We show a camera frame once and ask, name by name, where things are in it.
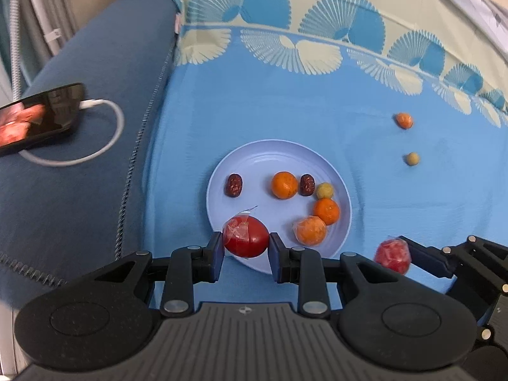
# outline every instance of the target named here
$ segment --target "cable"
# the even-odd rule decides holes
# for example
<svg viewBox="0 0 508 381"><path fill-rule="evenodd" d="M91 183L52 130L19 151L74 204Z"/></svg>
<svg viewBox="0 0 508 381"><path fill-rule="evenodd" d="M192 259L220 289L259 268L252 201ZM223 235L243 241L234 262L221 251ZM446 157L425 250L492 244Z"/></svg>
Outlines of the cable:
<svg viewBox="0 0 508 381"><path fill-rule="evenodd" d="M11 40L12 97L21 97L21 69L19 67L19 0L9 0L9 39Z"/></svg>
<svg viewBox="0 0 508 381"><path fill-rule="evenodd" d="M79 108L81 110L90 109L90 108L95 107L95 106L97 106L99 104L107 104L108 106L110 106L113 109L113 111L115 112L115 115L116 115L116 131L115 131L115 134L113 135L111 140L107 143L107 145L104 146L101 150L98 150L95 153L92 153L91 155L88 155L88 156L85 156L85 157L82 157L82 158L79 158L79 159L75 159L75 160L48 160L48 159L43 159L41 157L32 155L29 151L26 151L26 150L22 150L21 152L19 152L19 154L21 156L23 156L26 160L29 160L32 163L40 164L42 166L50 166L50 167L53 167L53 168L64 168L66 166L73 166L75 164L80 164L80 163L84 163L84 162L87 162L89 160L95 159L97 156L102 155L104 152L109 150L116 143L116 141L118 140L118 138L122 134L122 132L124 130L124 126L125 126L125 117L124 117L124 113L122 112L122 109L120 108L120 106L117 105L116 103L112 102L111 100L104 100L104 99L100 99L100 100L85 100L85 101L82 101L80 103Z"/></svg>

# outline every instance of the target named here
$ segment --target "purple plate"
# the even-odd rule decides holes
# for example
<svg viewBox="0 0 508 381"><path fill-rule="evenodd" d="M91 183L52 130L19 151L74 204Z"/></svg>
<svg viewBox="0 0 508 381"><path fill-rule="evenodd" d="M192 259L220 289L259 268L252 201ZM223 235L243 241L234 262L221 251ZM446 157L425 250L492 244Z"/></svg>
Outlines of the purple plate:
<svg viewBox="0 0 508 381"><path fill-rule="evenodd" d="M293 233L293 223L312 214L316 195L300 194L287 200L273 196L270 183L279 171L289 171L298 180L306 173L313 176L316 186L329 182L335 189L333 199L339 204L341 215L337 223L328 227L324 241L312 249L322 257L333 257L344 244L351 226L351 200L344 181L323 156L309 148L285 140L259 140L240 146L220 161L210 177L206 191L206 211L214 231L238 212L257 206L251 215L265 224L270 232L277 232L287 247L301 246ZM238 173L243 179L238 197L224 194L228 176ZM265 251L255 258L235 257L256 271L271 274Z"/></svg>

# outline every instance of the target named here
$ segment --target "yellow ball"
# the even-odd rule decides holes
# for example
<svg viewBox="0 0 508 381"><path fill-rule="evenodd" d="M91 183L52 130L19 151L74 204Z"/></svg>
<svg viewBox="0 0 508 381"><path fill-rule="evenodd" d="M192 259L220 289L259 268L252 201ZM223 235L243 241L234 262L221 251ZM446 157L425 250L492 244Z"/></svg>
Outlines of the yellow ball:
<svg viewBox="0 0 508 381"><path fill-rule="evenodd" d="M316 196L318 199L331 199L333 196L333 186L327 182L322 183L316 189Z"/></svg>
<svg viewBox="0 0 508 381"><path fill-rule="evenodd" d="M406 163L409 166L415 166L420 163L420 156L417 153L411 152L406 156Z"/></svg>

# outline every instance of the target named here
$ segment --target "red tomato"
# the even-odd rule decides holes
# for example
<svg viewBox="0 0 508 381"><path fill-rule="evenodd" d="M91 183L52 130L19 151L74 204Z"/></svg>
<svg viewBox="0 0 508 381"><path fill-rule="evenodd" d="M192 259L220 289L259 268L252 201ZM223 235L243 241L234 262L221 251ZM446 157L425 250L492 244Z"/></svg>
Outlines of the red tomato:
<svg viewBox="0 0 508 381"><path fill-rule="evenodd" d="M269 240L268 229L253 216L235 216L223 228L224 247L238 257L261 255L268 248Z"/></svg>
<svg viewBox="0 0 508 381"><path fill-rule="evenodd" d="M410 268L411 254L407 243L402 239L388 239L378 246L374 261L404 275Z"/></svg>

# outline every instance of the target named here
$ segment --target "smartphone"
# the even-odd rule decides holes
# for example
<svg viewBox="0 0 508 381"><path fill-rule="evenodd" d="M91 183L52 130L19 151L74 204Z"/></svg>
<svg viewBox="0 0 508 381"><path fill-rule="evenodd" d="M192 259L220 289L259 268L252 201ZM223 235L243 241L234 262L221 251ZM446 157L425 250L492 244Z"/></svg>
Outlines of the smartphone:
<svg viewBox="0 0 508 381"><path fill-rule="evenodd" d="M76 127L82 83L58 87L0 108L0 155L16 153Z"/></svg>

